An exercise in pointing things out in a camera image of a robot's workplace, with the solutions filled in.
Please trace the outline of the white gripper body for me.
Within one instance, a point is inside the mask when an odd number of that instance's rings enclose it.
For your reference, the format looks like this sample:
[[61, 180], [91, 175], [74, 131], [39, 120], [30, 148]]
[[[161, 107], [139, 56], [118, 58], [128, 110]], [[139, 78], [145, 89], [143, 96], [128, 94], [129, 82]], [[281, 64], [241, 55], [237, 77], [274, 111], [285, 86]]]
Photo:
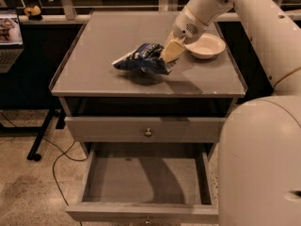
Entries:
[[204, 24], [192, 9], [185, 6], [173, 24], [172, 34], [176, 39], [192, 43], [205, 33], [207, 27], [208, 25]]

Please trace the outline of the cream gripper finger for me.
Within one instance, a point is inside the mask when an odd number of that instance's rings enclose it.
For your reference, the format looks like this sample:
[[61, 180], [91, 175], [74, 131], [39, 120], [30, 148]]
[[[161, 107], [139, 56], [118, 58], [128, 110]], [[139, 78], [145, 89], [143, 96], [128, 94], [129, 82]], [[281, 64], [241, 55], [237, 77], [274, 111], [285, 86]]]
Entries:
[[178, 38], [174, 35], [174, 32], [171, 31], [166, 39], [164, 49], [161, 52], [160, 58], [165, 62], [169, 63], [177, 59], [185, 50], [183, 42], [185, 37]]

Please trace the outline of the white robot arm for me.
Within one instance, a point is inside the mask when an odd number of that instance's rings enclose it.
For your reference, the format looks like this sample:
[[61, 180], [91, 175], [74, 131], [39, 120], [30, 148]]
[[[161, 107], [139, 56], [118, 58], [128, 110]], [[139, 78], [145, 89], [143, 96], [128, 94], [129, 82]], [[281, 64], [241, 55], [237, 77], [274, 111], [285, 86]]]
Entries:
[[218, 147], [219, 226], [301, 226], [301, 28], [273, 0], [190, 0], [163, 58], [234, 9], [269, 77], [268, 97], [236, 107]]

